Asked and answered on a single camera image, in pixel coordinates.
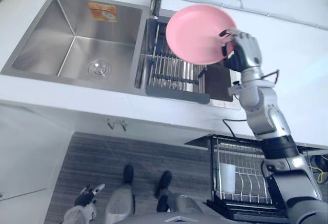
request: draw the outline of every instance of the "sink drain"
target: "sink drain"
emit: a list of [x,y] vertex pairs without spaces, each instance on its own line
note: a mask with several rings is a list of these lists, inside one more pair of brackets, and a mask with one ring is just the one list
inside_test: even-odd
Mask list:
[[104,60],[93,61],[88,67],[88,73],[93,78],[104,78],[111,72],[109,62]]

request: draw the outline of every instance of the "floor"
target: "floor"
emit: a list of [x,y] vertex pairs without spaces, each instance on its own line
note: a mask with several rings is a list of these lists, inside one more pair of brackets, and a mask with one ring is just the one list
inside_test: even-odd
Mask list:
[[122,183],[126,164],[134,167],[136,214],[156,212],[154,189],[162,172],[170,170],[172,192],[193,197],[205,213],[217,215],[202,203],[211,197],[207,151],[77,133],[70,142],[45,224],[60,223],[85,185],[105,183],[105,189],[96,196],[98,216],[93,222],[101,223],[111,193]]

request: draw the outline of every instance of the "white cup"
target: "white cup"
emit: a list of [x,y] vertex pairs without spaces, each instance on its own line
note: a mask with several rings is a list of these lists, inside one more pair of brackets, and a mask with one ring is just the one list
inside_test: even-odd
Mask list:
[[217,167],[216,184],[217,189],[221,189],[222,192],[235,193],[236,166],[233,164],[220,163]]

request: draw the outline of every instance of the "white countertop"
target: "white countertop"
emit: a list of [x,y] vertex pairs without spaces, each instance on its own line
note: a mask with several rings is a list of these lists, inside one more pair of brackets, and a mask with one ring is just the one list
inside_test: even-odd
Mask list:
[[[0,68],[46,0],[0,2]],[[116,0],[148,5],[150,0]],[[162,8],[179,10],[190,3],[163,0]],[[263,71],[281,70],[278,103],[297,142],[328,146],[327,31],[263,16],[227,10],[241,30],[258,38]],[[223,118],[243,119],[244,111],[130,95],[0,75],[0,99],[105,115],[154,121],[227,134]],[[246,123],[232,124],[236,134],[252,136]]]

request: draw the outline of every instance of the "sticker label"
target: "sticker label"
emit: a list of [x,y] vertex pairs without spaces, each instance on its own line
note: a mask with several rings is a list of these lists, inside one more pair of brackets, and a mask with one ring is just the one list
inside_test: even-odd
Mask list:
[[111,23],[117,22],[115,5],[106,5],[106,4],[89,2],[89,8],[93,19],[97,21],[105,21]]

